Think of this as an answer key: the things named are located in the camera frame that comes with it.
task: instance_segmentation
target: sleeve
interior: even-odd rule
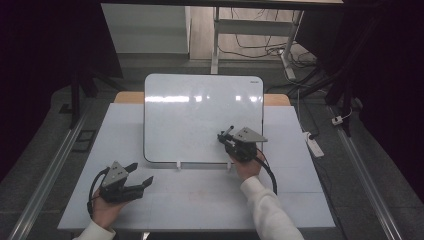
[[[253,213],[256,231],[262,240],[300,240],[302,234],[281,208],[277,196],[265,188],[257,176],[246,179],[241,190]]]
[[[116,232],[113,229],[106,230],[91,221],[88,227],[74,240],[112,240]]]

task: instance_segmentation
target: power strip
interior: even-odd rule
[[[311,150],[314,157],[322,157],[324,156],[324,152],[319,147],[317,141],[315,139],[309,139],[311,135],[310,132],[304,132],[303,136],[305,137],[306,144],[308,144],[309,150]]]

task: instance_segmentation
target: wooden table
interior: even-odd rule
[[[114,103],[144,103],[144,92],[119,92]],[[265,106],[291,106],[284,94],[264,94]]]

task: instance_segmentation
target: gray carpet floor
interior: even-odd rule
[[[150,73],[208,74],[207,62],[177,63],[157,61],[159,64],[129,64],[123,66],[125,80],[116,80],[127,90],[142,91],[143,81]],[[286,84],[280,63],[243,63],[221,62],[219,74],[253,75],[264,81],[264,89],[274,85]],[[299,79],[308,74],[310,68],[297,69]],[[116,96],[117,90],[102,81],[96,80],[99,89],[94,106],[89,112],[82,130],[85,134],[96,134],[100,129],[104,115]],[[293,86],[284,86],[270,90],[271,93],[287,93]],[[301,124],[305,130],[318,133],[316,138],[325,156],[313,159],[316,170],[332,209],[337,228],[301,229],[305,239],[387,239],[375,211],[366,195],[357,173],[344,149],[337,129],[331,124],[332,115],[324,104],[325,93],[317,92],[304,100],[291,103],[299,109]],[[70,104],[70,89],[64,88],[52,96],[50,112],[39,128],[27,149],[0,184],[0,239],[6,239],[20,214],[25,208],[34,189],[53,159],[61,141],[68,132],[70,114],[59,113],[63,104]],[[379,191],[384,197],[404,239],[424,239],[424,205],[417,198],[390,157],[382,150],[375,139],[366,131],[358,118],[360,109],[354,108],[351,116],[352,139],[357,145]],[[40,215],[34,223],[28,239],[71,239],[71,234],[58,231],[57,225],[69,201],[75,184],[88,158],[89,145],[77,142],[45,202]],[[236,235],[219,239],[237,239]],[[187,236],[173,234],[158,236],[160,239],[206,238],[207,235]],[[255,239],[254,235],[243,236]],[[138,234],[121,233],[121,239],[140,239]]]

